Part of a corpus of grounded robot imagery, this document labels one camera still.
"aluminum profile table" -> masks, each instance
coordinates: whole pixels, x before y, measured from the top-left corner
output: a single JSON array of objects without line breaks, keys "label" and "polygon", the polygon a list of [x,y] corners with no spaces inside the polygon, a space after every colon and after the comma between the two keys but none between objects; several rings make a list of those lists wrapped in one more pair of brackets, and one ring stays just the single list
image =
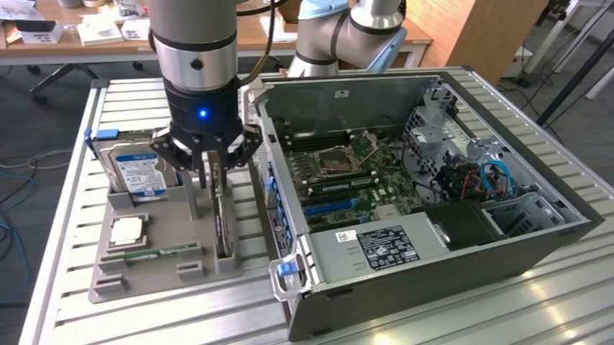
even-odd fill
[{"label": "aluminum profile table", "polygon": [[[611,344],[614,190],[475,73],[437,70],[469,89],[606,222],[522,276],[296,344]],[[159,79],[112,80],[108,87],[91,90],[80,133],[87,127],[160,127],[168,116]],[[463,106],[459,118],[478,137],[490,136]],[[87,289],[108,180],[83,137],[76,138],[20,344],[287,344],[250,175],[238,171],[230,178],[244,274],[91,304]]]}]

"floor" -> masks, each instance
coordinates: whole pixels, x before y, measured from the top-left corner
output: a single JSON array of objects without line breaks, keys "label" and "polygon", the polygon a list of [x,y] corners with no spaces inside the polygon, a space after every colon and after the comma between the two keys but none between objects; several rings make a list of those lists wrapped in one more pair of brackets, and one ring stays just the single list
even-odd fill
[{"label": "floor", "polygon": [[[545,27],[535,28],[526,41],[529,50],[535,51],[542,39],[547,34],[550,22]],[[554,54],[565,41],[561,36],[558,44],[554,45],[550,55]],[[551,99],[565,86],[566,82],[582,66],[583,61],[595,49],[594,44],[587,42],[578,54],[571,59],[565,70],[551,76],[553,86],[545,86],[534,98],[534,107],[538,111],[546,109]],[[575,96],[590,87],[599,79],[599,76],[611,68],[614,55],[609,53],[602,62],[595,66],[591,74],[582,82],[578,90],[571,94],[566,104]],[[146,70],[134,70],[131,63],[110,63],[92,65],[91,68],[103,78],[151,78],[159,76],[156,62],[146,62]],[[247,72],[254,61],[240,64],[240,72]],[[43,74],[48,75],[56,66],[41,66]],[[7,67],[0,68],[0,75]],[[78,127],[83,115],[91,80],[79,71],[74,71],[64,79],[44,92],[49,97],[49,105],[40,107],[31,102],[28,89],[43,79],[43,76],[33,76],[25,68],[17,66],[11,74],[0,79],[0,159],[12,155],[37,155],[51,150],[70,149],[78,136]],[[514,85],[505,80],[507,88]],[[521,89],[530,96],[537,86]],[[506,96],[519,106],[525,104],[525,98],[518,91],[506,92]],[[537,114],[526,109],[527,114],[537,117]],[[609,183],[614,183],[614,90],[606,88],[597,101],[585,98],[578,102],[565,117],[553,126],[558,135],[565,141],[567,148],[574,152],[586,165],[603,177]],[[40,165],[55,165],[66,162],[68,155],[48,157]],[[31,170],[9,170],[13,174],[29,174]],[[33,282],[39,272],[40,260],[47,245],[47,236],[53,222],[56,203],[60,197],[66,168],[40,170],[36,173],[36,193],[33,197],[5,213],[7,221],[23,236],[25,252],[29,260],[31,279],[20,295],[11,303],[27,303],[33,289]],[[0,177],[0,196],[4,197],[23,180],[13,180]],[[0,243],[0,253],[4,251],[5,242]],[[8,253],[7,258],[0,261],[0,303],[5,296],[23,283],[23,263],[16,247]],[[25,308],[3,308],[0,306],[0,344],[16,344],[25,317]]]}]

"power supply label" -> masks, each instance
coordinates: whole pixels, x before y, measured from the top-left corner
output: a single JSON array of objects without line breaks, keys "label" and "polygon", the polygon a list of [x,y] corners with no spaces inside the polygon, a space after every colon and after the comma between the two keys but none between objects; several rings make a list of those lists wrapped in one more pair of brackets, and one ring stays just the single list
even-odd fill
[{"label": "power supply label", "polygon": [[401,225],[358,234],[358,242],[374,270],[421,259]]},{"label": "power supply label", "polygon": [[164,175],[155,169],[159,163],[156,154],[116,156],[115,161],[126,187],[134,195],[159,196],[166,192]]}]

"office chair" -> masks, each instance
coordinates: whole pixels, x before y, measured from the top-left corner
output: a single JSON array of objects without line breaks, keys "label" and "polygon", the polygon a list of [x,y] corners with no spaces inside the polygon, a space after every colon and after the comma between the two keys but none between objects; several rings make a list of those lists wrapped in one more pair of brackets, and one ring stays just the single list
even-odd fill
[{"label": "office chair", "polygon": [[[136,70],[143,70],[143,64],[134,61],[132,62],[132,67]],[[40,68],[39,66],[27,66],[28,71],[33,75],[40,74]],[[53,84],[61,77],[64,77],[72,70],[80,70],[84,72],[90,78],[92,79],[100,79],[94,73],[94,71],[87,67],[84,63],[66,63],[61,65],[60,68],[56,69],[56,71],[29,90],[29,93],[32,94],[32,100],[35,101],[36,104],[40,106],[44,106],[47,103],[49,103],[49,99],[45,96],[39,95],[40,91],[43,91],[47,86]]]}]

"motherboard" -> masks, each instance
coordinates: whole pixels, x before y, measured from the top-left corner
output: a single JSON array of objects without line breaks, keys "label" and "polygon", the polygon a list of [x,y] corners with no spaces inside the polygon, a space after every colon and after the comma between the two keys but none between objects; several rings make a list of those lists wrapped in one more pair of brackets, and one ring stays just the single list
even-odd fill
[{"label": "motherboard", "polygon": [[311,232],[403,216],[425,205],[394,138],[368,130],[350,138],[348,144],[286,155]]}]

